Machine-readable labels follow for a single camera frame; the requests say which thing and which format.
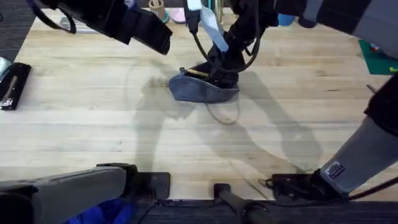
black stapler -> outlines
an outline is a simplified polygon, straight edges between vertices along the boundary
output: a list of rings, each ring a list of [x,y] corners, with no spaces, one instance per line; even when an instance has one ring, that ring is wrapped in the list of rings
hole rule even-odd
[[[0,80],[0,109],[16,110],[32,67],[24,63],[13,63],[2,74]]]

pink object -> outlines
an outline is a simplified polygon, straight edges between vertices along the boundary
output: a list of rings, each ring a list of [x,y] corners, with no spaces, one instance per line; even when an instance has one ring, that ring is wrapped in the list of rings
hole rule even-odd
[[[172,19],[176,23],[185,23],[184,8],[172,9]]]

black strap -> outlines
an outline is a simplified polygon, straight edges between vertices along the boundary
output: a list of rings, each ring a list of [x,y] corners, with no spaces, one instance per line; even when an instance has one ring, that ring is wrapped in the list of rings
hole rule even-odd
[[[66,17],[69,20],[69,24],[70,24],[70,29],[66,29],[56,23],[54,23],[54,21],[52,21],[50,18],[48,18],[44,12],[40,9],[40,7],[38,5],[36,5],[36,3],[34,2],[34,0],[26,0],[26,2],[28,3],[28,5],[30,6],[30,8],[32,8],[33,13],[47,26],[53,28],[53,29],[59,29],[59,30],[64,30],[68,33],[71,34],[76,34],[76,24],[75,21],[73,20],[72,16],[70,16],[67,12],[65,12],[63,9],[60,9],[61,12],[63,12]]]

wooden tabletop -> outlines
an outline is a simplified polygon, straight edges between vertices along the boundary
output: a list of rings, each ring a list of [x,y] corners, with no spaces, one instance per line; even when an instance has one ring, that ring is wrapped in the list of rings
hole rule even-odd
[[[60,21],[60,13],[45,12]],[[234,19],[225,15],[225,26]],[[135,40],[69,35],[36,19],[16,59],[33,72],[18,110],[0,113],[0,178],[126,162],[170,172],[170,198],[212,198],[217,182],[244,198],[272,198],[257,179],[322,166],[362,122],[372,95],[365,85],[388,79],[369,75],[356,38],[294,24],[266,31],[235,100],[177,102],[165,83],[204,58],[185,26],[167,25],[174,34],[163,56]],[[209,49],[202,29],[199,36]],[[397,171],[388,168],[361,190]],[[365,200],[398,200],[398,187]]]

wire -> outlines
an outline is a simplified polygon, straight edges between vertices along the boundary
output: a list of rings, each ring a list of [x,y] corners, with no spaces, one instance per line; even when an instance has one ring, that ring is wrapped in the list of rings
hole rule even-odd
[[[141,216],[137,224],[141,224],[142,221],[144,221],[145,217],[148,216],[150,211],[152,211],[155,207],[157,206],[157,203],[155,202],[151,207],[148,208],[148,210]]]
[[[247,204],[245,204],[243,207],[241,207],[241,211],[239,211],[239,213],[241,215],[239,218],[243,220],[246,217],[245,214],[247,214],[248,211],[250,211],[250,209],[252,209],[255,206],[261,207],[261,208],[267,210],[266,205],[272,205],[275,207],[284,207],[284,208],[305,208],[305,207],[329,205],[329,204],[333,204],[333,203],[343,203],[343,202],[349,202],[352,200],[357,200],[357,199],[366,197],[368,195],[374,194],[374,193],[382,191],[388,187],[391,187],[397,183],[398,183],[398,176],[391,180],[388,180],[382,184],[379,184],[375,187],[372,187],[368,190],[365,190],[364,192],[358,193],[356,195],[352,195],[347,198],[337,198],[337,199],[333,199],[333,200],[326,200],[326,201],[319,201],[319,202],[300,203],[300,204],[280,204],[280,203],[276,203],[276,202],[272,202],[272,201],[256,202],[256,201],[249,200],[247,202]],[[153,186],[149,185],[148,187],[151,190],[151,196],[156,196],[156,191],[154,190]],[[168,208],[213,208],[218,205],[220,205],[220,203],[214,203],[214,202],[211,205],[205,205],[205,206],[166,205],[166,204],[161,204],[158,200],[155,200],[154,204],[141,216],[141,218],[137,222],[137,224],[141,224],[142,221],[145,219],[145,217],[148,216],[150,211],[152,211],[156,206],[168,207]]]
[[[195,43],[197,44],[200,53],[204,56],[204,58],[206,59],[206,61],[214,68],[216,68],[217,70],[220,70],[222,72],[226,72],[226,73],[239,73],[244,71],[245,69],[247,69],[251,64],[253,64],[253,62],[255,61],[255,59],[257,58],[259,49],[260,49],[260,41],[261,41],[261,34],[260,34],[260,15],[259,15],[259,0],[255,0],[254,1],[254,22],[255,22],[255,26],[256,26],[256,43],[254,44],[253,47],[253,56],[251,57],[250,61],[245,64],[245,66],[243,66],[242,68],[238,68],[238,69],[225,69],[219,65],[216,65],[216,63],[214,63],[212,60],[210,60],[210,58],[207,56],[207,53],[205,52],[205,49],[203,49],[203,46],[201,45],[198,36],[196,35],[196,33],[192,33],[193,38],[195,39]]]
[[[375,187],[372,187],[371,189],[365,190],[364,192],[358,193],[356,195],[352,195],[346,198],[336,198],[336,199],[332,199],[332,200],[326,200],[326,201],[318,201],[318,202],[310,202],[310,203],[301,203],[301,204],[279,204],[276,202],[272,202],[272,201],[264,201],[264,204],[268,204],[268,205],[273,205],[276,207],[284,207],[284,208],[302,208],[302,207],[313,207],[313,206],[320,206],[320,205],[329,205],[332,203],[340,203],[340,202],[349,202],[352,200],[357,200],[363,197],[366,197],[368,195],[374,194],[376,192],[379,192],[381,190],[384,190],[388,187],[391,187],[395,184],[398,183],[398,176],[388,180],[382,184],[379,184]]]
[[[159,204],[161,207],[167,207],[167,208],[213,208],[215,206],[218,206],[219,204],[217,203],[212,203],[210,205],[199,205],[199,206],[186,206],[186,205],[167,205],[167,204]]]

